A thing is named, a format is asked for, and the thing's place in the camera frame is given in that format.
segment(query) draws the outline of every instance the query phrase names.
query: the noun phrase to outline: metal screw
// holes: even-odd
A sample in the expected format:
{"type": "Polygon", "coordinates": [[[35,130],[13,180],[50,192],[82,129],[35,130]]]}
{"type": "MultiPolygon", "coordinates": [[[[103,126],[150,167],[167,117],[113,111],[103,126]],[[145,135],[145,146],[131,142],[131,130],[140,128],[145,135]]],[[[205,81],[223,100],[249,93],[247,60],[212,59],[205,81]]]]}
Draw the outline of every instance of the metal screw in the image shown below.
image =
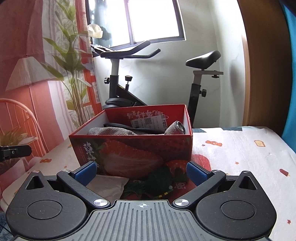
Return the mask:
{"type": "Polygon", "coordinates": [[[94,205],[96,205],[97,207],[103,207],[103,206],[106,206],[107,204],[108,204],[108,201],[105,199],[94,200],[94,205]]]}
{"type": "Polygon", "coordinates": [[[175,204],[179,207],[184,207],[187,206],[189,204],[189,201],[186,199],[178,199],[175,201],[175,204]]]}

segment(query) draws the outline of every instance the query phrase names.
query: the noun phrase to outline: black clip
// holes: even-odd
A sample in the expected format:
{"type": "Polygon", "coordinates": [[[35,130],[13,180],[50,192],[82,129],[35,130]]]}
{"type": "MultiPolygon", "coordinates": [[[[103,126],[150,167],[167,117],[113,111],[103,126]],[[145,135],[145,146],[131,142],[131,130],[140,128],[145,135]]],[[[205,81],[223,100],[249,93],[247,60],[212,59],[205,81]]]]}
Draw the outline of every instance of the black clip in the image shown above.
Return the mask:
{"type": "Polygon", "coordinates": [[[12,158],[29,156],[31,153],[32,149],[29,145],[0,146],[0,162],[12,158]]]}

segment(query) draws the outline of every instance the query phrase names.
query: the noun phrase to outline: open cardboard box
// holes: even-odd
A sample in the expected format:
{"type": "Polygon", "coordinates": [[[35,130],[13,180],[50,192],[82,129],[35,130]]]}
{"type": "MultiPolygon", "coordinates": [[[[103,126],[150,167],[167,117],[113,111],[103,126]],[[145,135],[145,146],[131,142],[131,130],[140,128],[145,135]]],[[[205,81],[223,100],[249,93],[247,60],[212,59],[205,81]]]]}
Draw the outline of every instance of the open cardboard box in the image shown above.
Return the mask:
{"type": "Polygon", "coordinates": [[[97,174],[130,179],[123,192],[125,199],[175,196],[175,189],[187,186],[192,137],[183,104],[106,109],[69,136],[80,165],[96,161],[97,174]],[[105,123],[166,130],[175,121],[184,125],[185,135],[87,135],[91,128],[105,123]]]}

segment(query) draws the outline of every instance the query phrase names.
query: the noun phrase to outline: bike seat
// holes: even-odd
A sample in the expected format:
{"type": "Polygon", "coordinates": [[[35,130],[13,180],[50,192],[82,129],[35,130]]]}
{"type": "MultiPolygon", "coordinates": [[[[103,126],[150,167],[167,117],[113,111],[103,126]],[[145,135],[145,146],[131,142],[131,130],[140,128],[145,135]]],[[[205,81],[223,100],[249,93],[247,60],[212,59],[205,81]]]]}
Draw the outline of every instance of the bike seat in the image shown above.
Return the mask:
{"type": "Polygon", "coordinates": [[[206,53],[201,56],[197,56],[195,58],[189,59],[186,61],[186,66],[197,68],[197,69],[207,69],[213,63],[215,63],[221,54],[218,50],[206,53]]]}

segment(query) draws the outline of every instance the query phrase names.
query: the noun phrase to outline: lamp shade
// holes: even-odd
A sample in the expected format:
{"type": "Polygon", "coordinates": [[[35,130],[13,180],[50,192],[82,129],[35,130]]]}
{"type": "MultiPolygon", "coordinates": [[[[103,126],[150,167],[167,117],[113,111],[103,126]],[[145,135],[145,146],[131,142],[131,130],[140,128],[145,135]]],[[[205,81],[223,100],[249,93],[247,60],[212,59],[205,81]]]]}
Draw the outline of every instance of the lamp shade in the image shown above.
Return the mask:
{"type": "Polygon", "coordinates": [[[5,91],[54,78],[34,57],[20,58],[11,73],[5,91]]]}

